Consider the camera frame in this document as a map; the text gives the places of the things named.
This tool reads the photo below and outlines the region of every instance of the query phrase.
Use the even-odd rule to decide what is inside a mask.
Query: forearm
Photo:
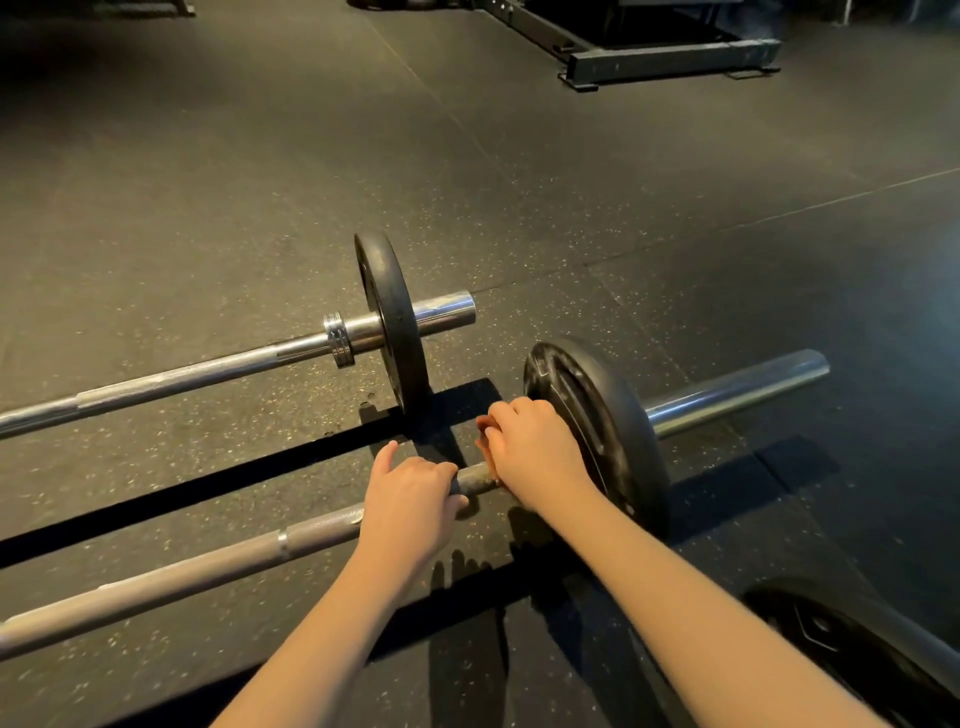
[[[330,725],[410,574],[354,552],[340,576],[214,728]]]
[[[543,516],[610,590],[703,728],[885,725],[599,492]]]

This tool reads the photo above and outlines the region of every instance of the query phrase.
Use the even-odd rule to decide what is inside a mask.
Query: barbell
[[[524,367],[524,387],[530,397],[554,404],[597,487],[663,538],[670,483],[657,440],[828,373],[823,355],[807,350],[641,403],[600,352],[561,339],[533,348]],[[474,465],[457,473],[451,492],[475,497],[497,485],[486,465]],[[10,617],[0,623],[0,660],[351,541],[359,535],[363,514],[363,503],[358,503]]]
[[[364,232],[353,239],[370,313],[347,320],[339,312],[329,314],[319,333],[0,412],[0,439],[319,356],[332,356],[343,369],[353,365],[356,354],[376,350],[383,354],[397,404],[406,414],[418,414],[430,397],[420,338],[474,323],[473,297],[460,291],[412,303],[386,235]]]

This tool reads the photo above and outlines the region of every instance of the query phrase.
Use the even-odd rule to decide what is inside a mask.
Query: black weight plate
[[[353,242],[367,304],[383,321],[385,344],[380,352],[396,403],[405,414],[416,415],[429,405],[430,381],[417,317],[400,264],[382,232],[357,233]]]
[[[527,356],[523,385],[527,397],[549,401],[564,418],[597,488],[665,539],[670,477],[657,435],[630,384],[606,356],[576,339],[540,342]]]
[[[960,726],[960,656],[886,604],[791,578],[743,600],[892,725]]]

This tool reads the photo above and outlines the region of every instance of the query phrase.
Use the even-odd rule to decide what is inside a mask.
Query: barbell shaft
[[[731,375],[684,388],[644,405],[658,437],[691,429],[769,400],[829,374],[822,354],[796,352]],[[483,464],[464,468],[452,492],[478,496],[497,483]],[[358,503],[282,530],[105,584],[0,623],[0,660],[205,592],[292,559],[355,539],[363,520]]]
[[[415,303],[414,314],[421,337],[476,321],[476,307],[467,291]],[[350,348],[354,353],[383,348],[383,324],[379,314],[368,313],[348,319],[344,324]],[[247,352],[90,389],[72,397],[19,407],[0,413],[0,440],[147,401],[162,400],[182,392],[276,369],[305,359],[326,356],[331,351],[326,333],[314,333]]]

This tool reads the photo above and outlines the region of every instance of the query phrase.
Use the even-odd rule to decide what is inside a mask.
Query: speckled rubber flooring
[[[665,443],[676,547],[734,592],[817,575],[960,644],[954,39],[798,25],[773,78],[577,95],[482,13],[198,5],[0,23],[0,406],[360,312],[351,238],[380,228],[415,298],[474,292],[476,326],[425,343],[445,405],[418,445],[466,462],[544,336],[641,394],[826,353],[828,382]],[[0,616],[360,499],[392,405],[365,356],[0,443]],[[204,725],[348,553],[4,663],[0,724]],[[410,602],[344,725],[684,724],[504,494]]]

